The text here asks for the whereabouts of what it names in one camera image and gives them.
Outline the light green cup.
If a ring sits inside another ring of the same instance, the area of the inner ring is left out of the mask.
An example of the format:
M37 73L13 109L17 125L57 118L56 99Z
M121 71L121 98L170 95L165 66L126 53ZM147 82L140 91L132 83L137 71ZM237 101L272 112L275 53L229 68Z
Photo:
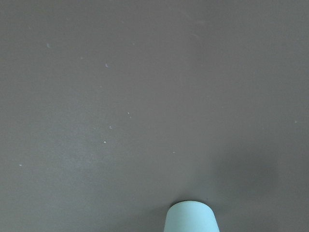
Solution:
M182 201L167 212L164 232L219 232L213 210L197 201Z

